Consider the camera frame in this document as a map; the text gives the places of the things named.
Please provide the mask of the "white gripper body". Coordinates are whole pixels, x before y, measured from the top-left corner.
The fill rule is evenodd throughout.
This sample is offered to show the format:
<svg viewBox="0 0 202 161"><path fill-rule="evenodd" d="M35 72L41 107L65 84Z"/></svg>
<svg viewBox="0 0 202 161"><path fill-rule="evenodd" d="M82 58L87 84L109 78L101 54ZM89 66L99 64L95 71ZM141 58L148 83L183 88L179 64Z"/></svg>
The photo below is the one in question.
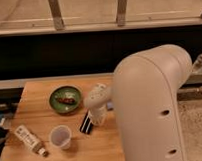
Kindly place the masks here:
<svg viewBox="0 0 202 161"><path fill-rule="evenodd" d="M91 122L95 126L101 126L107 115L107 109L106 107L100 107L98 109L90 109L89 110L89 118L91 119Z"/></svg>

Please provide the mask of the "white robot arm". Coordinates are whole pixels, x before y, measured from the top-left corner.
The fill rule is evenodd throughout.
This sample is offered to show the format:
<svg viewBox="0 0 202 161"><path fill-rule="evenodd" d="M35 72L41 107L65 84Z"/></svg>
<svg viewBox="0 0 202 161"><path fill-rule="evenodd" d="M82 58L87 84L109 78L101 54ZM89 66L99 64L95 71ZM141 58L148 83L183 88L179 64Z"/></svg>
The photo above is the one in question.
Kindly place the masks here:
<svg viewBox="0 0 202 161"><path fill-rule="evenodd" d="M94 120L112 102L125 161L187 161L177 93L202 67L178 45L161 45L124 58L112 83L93 88L84 106Z"/></svg>

